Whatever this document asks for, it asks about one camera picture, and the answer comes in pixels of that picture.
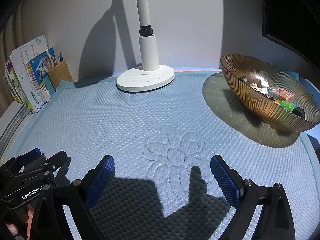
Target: screw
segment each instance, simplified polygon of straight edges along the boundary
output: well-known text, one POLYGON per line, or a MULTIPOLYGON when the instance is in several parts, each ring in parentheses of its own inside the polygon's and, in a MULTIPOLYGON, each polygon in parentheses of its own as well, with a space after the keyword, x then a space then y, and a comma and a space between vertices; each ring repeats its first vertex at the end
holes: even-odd
POLYGON ((277 189, 282 189, 281 184, 280 183, 276 183, 276 188, 277 189))
POLYGON ((43 190, 49 190, 49 188, 50 188, 50 185, 49 185, 49 184, 45 184, 45 185, 43 186, 43 190))
POLYGON ((79 186, 81 184, 81 180, 80 179, 75 179, 73 182, 72 182, 72 185, 73 186, 79 186))
POLYGON ((252 186, 253 185, 253 181, 251 179, 245 179, 244 183, 248 186, 252 186))

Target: book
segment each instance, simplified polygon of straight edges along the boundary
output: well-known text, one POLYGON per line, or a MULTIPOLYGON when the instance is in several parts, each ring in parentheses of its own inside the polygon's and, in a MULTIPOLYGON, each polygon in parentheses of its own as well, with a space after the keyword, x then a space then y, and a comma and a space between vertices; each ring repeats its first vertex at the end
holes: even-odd
POLYGON ((28 97, 26 96, 26 94, 24 93, 24 91, 20 85, 20 82, 19 82, 18 77, 14 71, 11 60, 8 60, 5 63, 5 69, 7 69, 8 73, 9 73, 9 77, 12 80, 12 83, 14 84, 14 89, 17 91, 19 96, 22 98, 22 103, 25 103, 27 105, 27 107, 30 109, 30 111, 34 114, 36 111, 34 110, 33 105, 30 103, 28 97))
POLYGON ((52 60, 55 58, 53 48, 50 48, 28 62, 28 69, 31 69, 33 78, 37 81, 44 103, 47 103, 51 98, 49 90, 44 83, 44 78, 53 67, 51 66, 51 59, 49 59, 48 54, 52 56, 52 60))
POLYGON ((17 89, 15 88, 16 85, 14 83, 14 80, 11 78, 12 75, 10 75, 7 65, 9 65, 9 62, 6 62, 4 64, 4 76, 7 78, 8 85, 10 86, 12 92, 14 93, 15 98, 18 100, 17 102, 23 104, 24 101, 23 101, 22 97, 20 96, 19 92, 17 91, 17 89))
POLYGON ((27 63, 47 49, 48 46, 45 36, 40 36, 15 49, 10 55, 13 68, 22 90, 35 112, 38 112, 43 106, 43 101, 40 91, 37 89, 36 80, 33 78, 30 69, 28 69, 27 63))
POLYGON ((3 82, 4 82, 5 86, 7 87, 8 92, 10 93, 12 99, 13 99, 14 101, 16 101, 17 103, 19 103, 18 98, 15 96, 15 94, 13 93, 11 87, 10 87, 9 84, 8 84, 7 78, 4 76, 2 79, 3 79, 3 82))

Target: finger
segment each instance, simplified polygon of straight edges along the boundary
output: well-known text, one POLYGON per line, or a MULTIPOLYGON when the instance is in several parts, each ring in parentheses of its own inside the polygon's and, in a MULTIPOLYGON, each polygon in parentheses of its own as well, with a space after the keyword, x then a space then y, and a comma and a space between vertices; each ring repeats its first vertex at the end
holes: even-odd
POLYGON ((33 217, 34 210, 30 204, 26 206, 26 211, 28 213, 28 217, 33 217))
POLYGON ((28 238, 30 237, 31 223, 32 223, 32 217, 29 217, 29 219, 28 219, 28 227, 27 227, 27 236, 28 236, 28 238))
POLYGON ((13 236, 16 236, 18 234, 18 229, 16 228, 16 226, 10 222, 6 222, 5 223, 8 227, 8 229, 10 230, 11 234, 13 236))

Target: ribbed glass bowl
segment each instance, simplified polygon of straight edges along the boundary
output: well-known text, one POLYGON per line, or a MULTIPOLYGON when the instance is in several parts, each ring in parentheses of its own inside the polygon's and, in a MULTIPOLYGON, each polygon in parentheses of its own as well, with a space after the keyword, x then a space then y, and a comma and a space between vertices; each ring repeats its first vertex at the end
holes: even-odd
POLYGON ((309 92, 289 73, 263 60, 237 54, 221 58, 223 75, 240 101, 263 122, 276 130, 303 132, 320 122, 320 110, 309 92), (283 109, 239 80, 246 76, 251 83, 259 84, 264 78, 270 87, 281 87, 294 94, 294 103, 301 107, 306 118, 283 109))

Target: paper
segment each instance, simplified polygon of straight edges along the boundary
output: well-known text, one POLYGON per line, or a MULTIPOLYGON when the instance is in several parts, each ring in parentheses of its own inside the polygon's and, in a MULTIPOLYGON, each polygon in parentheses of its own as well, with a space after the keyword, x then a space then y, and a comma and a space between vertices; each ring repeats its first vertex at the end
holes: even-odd
POLYGON ((47 49, 47 41, 43 35, 15 49, 10 55, 20 85, 36 112, 40 110, 43 101, 40 95, 41 92, 37 90, 37 83, 30 75, 26 64, 47 49))

